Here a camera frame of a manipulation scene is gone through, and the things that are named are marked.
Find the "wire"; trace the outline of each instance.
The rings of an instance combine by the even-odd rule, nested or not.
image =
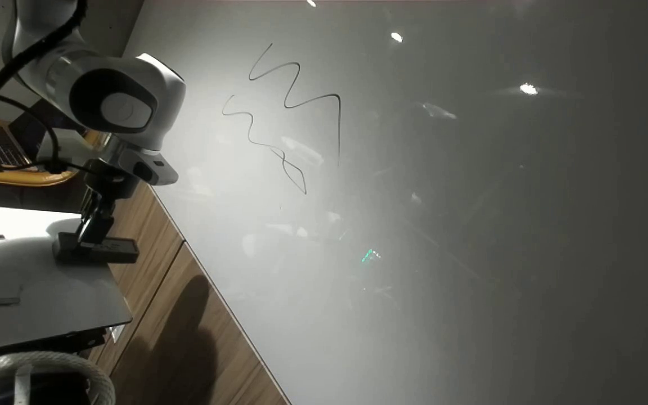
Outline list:
[[[74,13],[66,22],[62,22],[57,30],[39,39],[37,44],[28,45],[25,53],[15,54],[2,71],[0,71],[0,91],[5,84],[15,76],[17,71],[21,71],[28,62],[46,54],[56,47],[62,39],[66,39],[83,21],[87,9],[87,0],[78,0]]]
[[[21,111],[25,116],[28,116],[35,125],[39,125],[45,129],[45,134],[50,135],[52,140],[52,159],[57,159],[57,154],[60,154],[60,147],[57,147],[57,137],[53,134],[53,129],[46,125],[46,119],[42,119],[37,112],[33,112],[32,109],[26,109],[25,103],[15,102],[15,99],[8,99],[8,98],[2,98],[0,95],[0,102],[6,103],[6,105],[14,105],[17,111]]]

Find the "marker scribble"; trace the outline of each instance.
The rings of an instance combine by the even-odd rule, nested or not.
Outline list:
[[[286,91],[286,95],[282,95],[282,102],[281,102],[281,105],[282,105],[286,111],[295,111],[295,109],[302,109],[302,105],[306,105],[306,103],[332,99],[334,105],[338,105],[338,134],[334,134],[334,143],[338,143],[338,156],[339,156],[339,154],[341,154],[341,111],[343,111],[341,98],[339,98],[338,92],[326,92],[326,95],[317,95],[317,98],[309,98],[309,99],[303,99],[303,102],[290,102],[290,95],[293,95],[293,91],[295,91],[295,86],[297,86],[297,82],[298,82],[298,75],[302,75],[302,63],[288,62],[288,63],[279,63],[279,66],[273,66],[273,68],[269,68],[269,71],[263,71],[263,73],[254,75],[254,71],[258,68],[258,63],[263,62],[263,57],[264,57],[271,47],[273,47],[273,45],[269,44],[269,45],[258,54],[258,59],[254,62],[254,66],[249,68],[249,75],[246,75],[249,84],[254,84],[254,82],[258,82],[258,80],[263,80],[263,76],[268,76],[268,75],[273,75],[277,71],[293,68],[293,71],[295,71],[295,76],[293,76],[293,84],[288,86],[288,91]],[[254,118],[254,112],[249,112],[249,111],[226,111],[233,98],[236,98],[236,95],[230,95],[230,99],[224,102],[224,105],[223,105],[223,118],[246,118],[246,119],[249,119],[246,143],[254,144],[254,147],[268,149],[269,154],[273,154],[273,156],[279,158],[279,162],[281,162],[281,168],[282,168],[286,177],[306,197],[306,173],[302,171],[302,167],[293,165],[293,162],[288,159],[286,150],[277,149],[273,144],[264,144],[264,143],[258,143],[258,140],[251,137],[257,118]]]

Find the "wooden panel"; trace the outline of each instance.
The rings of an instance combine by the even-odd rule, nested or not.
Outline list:
[[[260,402],[286,399],[185,245],[113,381],[117,402]]]
[[[113,372],[119,354],[137,329],[145,306],[160,289],[172,257],[182,248],[178,229],[171,226],[167,212],[156,204],[151,186],[138,184],[132,199],[122,200],[115,212],[113,236],[134,238],[138,245],[138,262],[129,266],[110,266],[113,274],[125,297],[132,321],[122,332],[119,339],[102,344],[90,354],[102,372]]]

